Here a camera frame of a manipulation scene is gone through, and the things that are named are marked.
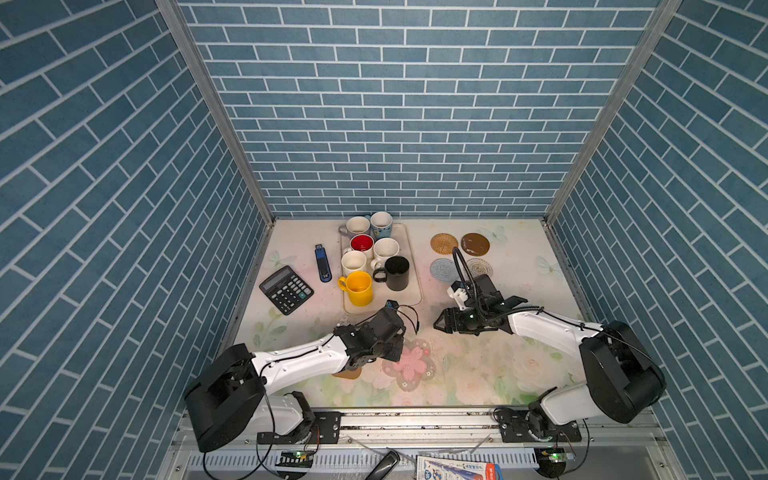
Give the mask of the blue grey woven coaster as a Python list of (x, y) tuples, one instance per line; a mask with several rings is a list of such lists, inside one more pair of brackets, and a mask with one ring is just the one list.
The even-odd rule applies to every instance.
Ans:
[(430, 265), (431, 276), (444, 283), (453, 283), (459, 279), (459, 274), (453, 260), (447, 258), (439, 258), (434, 260)]

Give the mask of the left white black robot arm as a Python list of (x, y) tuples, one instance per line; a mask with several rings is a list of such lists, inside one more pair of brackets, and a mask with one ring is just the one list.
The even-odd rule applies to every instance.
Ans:
[(227, 348), (183, 395), (198, 450), (217, 450), (244, 431), (303, 438), (314, 421), (308, 402), (298, 392), (277, 393), (380, 358), (399, 361), (406, 327), (398, 308), (389, 301), (364, 320), (339, 324), (332, 333), (292, 348), (251, 352), (243, 343)]

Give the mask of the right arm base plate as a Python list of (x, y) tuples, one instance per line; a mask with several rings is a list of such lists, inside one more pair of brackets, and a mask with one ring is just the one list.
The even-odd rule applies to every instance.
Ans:
[(556, 425), (538, 411), (497, 407), (491, 414), (505, 443), (554, 442), (563, 439), (580, 442), (582, 435), (575, 421)]

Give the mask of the dark brown wooden coaster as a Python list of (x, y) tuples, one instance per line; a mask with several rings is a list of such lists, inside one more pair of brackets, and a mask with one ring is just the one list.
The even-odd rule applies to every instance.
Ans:
[(490, 241), (480, 233), (471, 232), (461, 238), (460, 247), (468, 255), (480, 257), (489, 252)]

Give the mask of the black mug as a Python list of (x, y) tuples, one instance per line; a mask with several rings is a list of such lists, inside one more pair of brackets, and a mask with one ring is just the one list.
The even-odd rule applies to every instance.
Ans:
[(384, 261), (381, 267), (376, 268), (372, 279), (378, 283), (385, 283), (392, 291), (403, 291), (409, 285), (410, 263), (403, 256), (393, 256)]

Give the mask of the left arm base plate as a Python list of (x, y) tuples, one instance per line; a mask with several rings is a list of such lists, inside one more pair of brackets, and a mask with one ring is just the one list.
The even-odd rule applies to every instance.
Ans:
[(276, 435), (271, 432), (259, 433), (259, 445), (289, 445), (289, 444), (337, 444), (341, 430), (342, 414), (338, 411), (318, 411), (312, 421), (302, 421), (293, 431), (286, 435)]

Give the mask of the brown paw print coaster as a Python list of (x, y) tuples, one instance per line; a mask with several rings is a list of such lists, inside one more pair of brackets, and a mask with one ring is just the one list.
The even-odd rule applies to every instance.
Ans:
[(360, 377), (362, 373), (361, 368), (353, 369), (353, 370), (344, 370), (338, 373), (334, 374), (334, 377), (346, 379), (346, 380), (355, 380)]

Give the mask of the pink flower coaster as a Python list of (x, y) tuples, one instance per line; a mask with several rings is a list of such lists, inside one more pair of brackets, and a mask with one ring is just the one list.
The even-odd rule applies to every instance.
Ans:
[(385, 360), (382, 371), (405, 392), (416, 390), (423, 381), (434, 378), (436, 365), (431, 357), (432, 347), (422, 339), (405, 340), (397, 362)]

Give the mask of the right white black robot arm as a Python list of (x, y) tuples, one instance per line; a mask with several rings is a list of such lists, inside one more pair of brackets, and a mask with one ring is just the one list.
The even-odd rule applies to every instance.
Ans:
[(580, 322), (529, 305), (522, 297), (503, 298), (485, 274), (453, 282), (447, 294), (456, 305), (434, 322), (439, 331), (475, 336), (503, 331), (580, 360), (583, 382), (551, 389), (529, 404), (526, 422), (534, 436), (601, 414), (627, 424), (666, 390), (664, 374), (626, 323)]

